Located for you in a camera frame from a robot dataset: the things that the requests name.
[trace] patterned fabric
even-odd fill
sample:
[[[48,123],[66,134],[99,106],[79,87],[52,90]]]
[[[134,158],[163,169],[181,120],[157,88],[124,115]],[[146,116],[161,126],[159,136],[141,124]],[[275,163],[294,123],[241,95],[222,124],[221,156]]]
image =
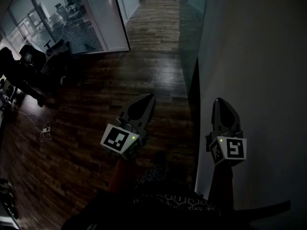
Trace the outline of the patterned fabric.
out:
[[[217,217],[221,215],[215,205],[200,198],[187,185],[169,178],[168,171],[160,164],[156,164],[145,172],[139,180],[132,198],[132,205],[133,207],[153,206],[180,211],[210,212]]]

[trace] white cable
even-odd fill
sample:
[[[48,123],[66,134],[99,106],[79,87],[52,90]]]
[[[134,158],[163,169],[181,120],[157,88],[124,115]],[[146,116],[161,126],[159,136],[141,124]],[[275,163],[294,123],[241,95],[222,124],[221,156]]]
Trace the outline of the white cable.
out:
[[[34,124],[35,128],[40,132],[39,138],[40,138],[40,141],[41,141],[41,142],[44,141],[44,133],[47,133],[47,134],[49,135],[50,140],[52,139],[52,136],[51,136],[51,134],[50,134],[51,124],[50,124],[49,121],[47,121],[47,123],[46,123],[45,127],[43,128],[43,130],[40,130],[40,129],[36,126],[36,124],[35,124],[34,121],[31,119],[30,116],[28,116],[27,114],[24,114],[24,113],[22,113],[22,112],[16,111],[16,110],[12,110],[12,111],[13,111],[13,112],[20,113],[20,114],[22,114],[22,115],[25,115],[26,117],[28,117],[28,118],[31,120],[31,122]]]
[[[51,130],[51,124],[49,121],[47,121],[45,127],[43,128],[43,131],[40,133],[40,141],[43,142],[44,141],[44,133],[47,133],[47,135],[49,135],[49,139],[52,139],[52,136],[50,134],[50,130]]]

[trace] wooden floor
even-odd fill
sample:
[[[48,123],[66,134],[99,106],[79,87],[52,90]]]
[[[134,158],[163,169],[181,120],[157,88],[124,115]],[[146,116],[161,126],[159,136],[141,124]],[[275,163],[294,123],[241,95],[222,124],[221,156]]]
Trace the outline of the wooden floor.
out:
[[[146,0],[127,24],[131,51],[78,58],[76,70],[39,107],[25,96],[2,128],[0,177],[10,179],[22,229],[60,229],[109,182],[116,158],[100,140],[107,123],[131,98],[154,93],[156,107],[138,175],[164,151],[169,169],[192,183],[193,122],[178,56],[179,0]]]

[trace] glass wall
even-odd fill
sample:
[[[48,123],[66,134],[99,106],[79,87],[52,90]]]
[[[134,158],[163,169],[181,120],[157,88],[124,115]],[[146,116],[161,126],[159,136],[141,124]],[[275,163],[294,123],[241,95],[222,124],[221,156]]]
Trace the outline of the glass wall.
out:
[[[206,0],[180,0],[179,50],[187,93],[199,52],[205,3]]]
[[[10,44],[13,50],[19,53],[21,48],[27,44],[27,42],[20,31],[17,29],[8,11],[0,21],[0,28],[4,38],[6,38],[7,42]]]
[[[118,6],[119,6],[120,13],[121,13],[121,17],[123,19],[124,24],[126,25],[128,22],[128,16],[125,10],[124,0],[117,0],[117,1],[118,1]]]
[[[87,0],[87,2],[107,49],[127,50],[129,47],[115,0]]]
[[[60,39],[70,42],[72,53],[103,51],[82,0],[14,0],[0,31],[2,45],[9,44],[15,58],[25,44],[46,52],[46,44]]]
[[[73,53],[103,51],[82,0],[35,1],[55,41],[69,41]]]
[[[8,12],[15,27],[22,34],[27,44],[42,52],[47,50],[47,47],[44,47],[47,42],[50,41],[50,46],[54,44],[31,0],[14,0]]]
[[[60,39],[73,54],[129,49],[115,0],[14,0],[0,33],[15,55],[25,44],[46,52]]]

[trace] glass door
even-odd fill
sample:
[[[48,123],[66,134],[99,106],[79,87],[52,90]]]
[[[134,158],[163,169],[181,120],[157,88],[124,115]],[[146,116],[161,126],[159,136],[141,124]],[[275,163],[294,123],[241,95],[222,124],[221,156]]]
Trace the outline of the glass door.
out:
[[[180,0],[179,51],[187,92],[198,57],[205,3],[206,0]]]
[[[115,0],[84,0],[84,5],[91,11],[107,50],[129,50]]]
[[[121,18],[123,19],[123,22],[126,25],[128,22],[128,17],[127,17],[127,13],[125,10],[124,0],[117,0],[117,2],[118,2],[119,10],[121,13]]]

